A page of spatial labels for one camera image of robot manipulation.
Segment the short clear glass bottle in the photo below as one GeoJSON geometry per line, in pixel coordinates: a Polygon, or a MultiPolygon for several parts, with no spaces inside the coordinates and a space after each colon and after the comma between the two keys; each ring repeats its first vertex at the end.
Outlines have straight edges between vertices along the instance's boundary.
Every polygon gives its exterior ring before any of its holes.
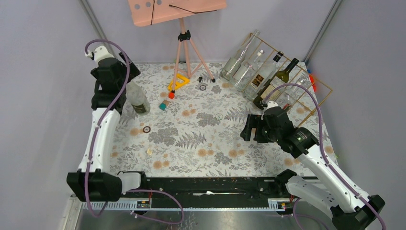
{"type": "Polygon", "coordinates": [[[286,86],[282,89],[280,96],[281,108],[285,111],[289,111],[297,102],[296,91],[301,89],[296,86],[286,86]]]}

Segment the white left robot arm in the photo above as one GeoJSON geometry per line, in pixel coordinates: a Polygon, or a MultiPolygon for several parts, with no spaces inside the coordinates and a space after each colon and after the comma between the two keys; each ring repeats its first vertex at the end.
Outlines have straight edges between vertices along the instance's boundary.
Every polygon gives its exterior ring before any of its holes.
{"type": "Polygon", "coordinates": [[[140,172],[110,173],[113,137],[126,102],[125,85],[140,74],[130,62],[125,64],[101,46],[90,54],[98,65],[90,73],[95,78],[91,100],[92,124],[84,156],[76,172],[67,175],[67,184],[82,202],[115,202],[127,191],[142,197],[148,183],[140,172]]]}

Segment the frosted champagne bottle dark label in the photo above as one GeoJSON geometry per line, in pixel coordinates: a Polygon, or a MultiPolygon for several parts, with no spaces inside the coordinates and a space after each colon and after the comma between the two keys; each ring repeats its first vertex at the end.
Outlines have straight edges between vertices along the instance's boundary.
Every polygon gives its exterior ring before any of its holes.
{"type": "Polygon", "coordinates": [[[150,112],[150,103],[148,102],[146,94],[135,82],[130,81],[127,83],[126,97],[138,115],[146,115],[150,112]]]}

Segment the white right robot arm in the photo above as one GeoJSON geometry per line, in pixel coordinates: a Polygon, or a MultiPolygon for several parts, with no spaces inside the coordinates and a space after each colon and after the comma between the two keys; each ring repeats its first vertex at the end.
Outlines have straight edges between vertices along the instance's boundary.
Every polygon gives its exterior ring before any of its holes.
{"type": "Polygon", "coordinates": [[[301,198],[325,213],[338,230],[364,230],[382,211],[385,201],[357,186],[324,153],[322,143],[305,127],[295,127],[285,110],[269,106],[262,115],[249,114],[240,136],[245,141],[277,143],[308,168],[326,187],[320,189],[293,172],[277,176],[275,193],[301,198]]]}

